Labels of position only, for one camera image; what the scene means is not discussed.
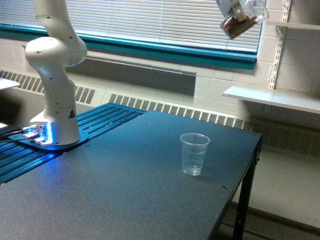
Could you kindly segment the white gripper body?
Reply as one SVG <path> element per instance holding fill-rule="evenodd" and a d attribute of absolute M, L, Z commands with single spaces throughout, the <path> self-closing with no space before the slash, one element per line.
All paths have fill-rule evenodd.
<path fill-rule="evenodd" d="M 221 14 L 227 18 L 234 10 L 233 8 L 238 4 L 238 0 L 216 0 Z"/>

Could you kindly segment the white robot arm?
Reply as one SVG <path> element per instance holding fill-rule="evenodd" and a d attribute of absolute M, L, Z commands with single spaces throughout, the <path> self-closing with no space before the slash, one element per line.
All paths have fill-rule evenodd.
<path fill-rule="evenodd" d="M 76 111 L 75 84 L 66 68 L 83 62 L 87 46 L 76 34 L 64 0 L 34 0 L 36 20 L 48 35 L 31 40 L 25 57 L 41 78 L 44 89 L 44 110 L 30 120 L 37 133 L 24 136 L 45 148 L 76 144 L 81 139 Z"/>

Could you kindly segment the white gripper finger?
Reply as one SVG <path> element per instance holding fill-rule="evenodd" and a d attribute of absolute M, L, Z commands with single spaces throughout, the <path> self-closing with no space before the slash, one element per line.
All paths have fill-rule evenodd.
<path fill-rule="evenodd" d="M 244 19 L 246 19 L 246 14 L 243 11 L 243 8 L 241 6 L 235 6 L 234 7 L 234 17 L 241 22 Z"/>

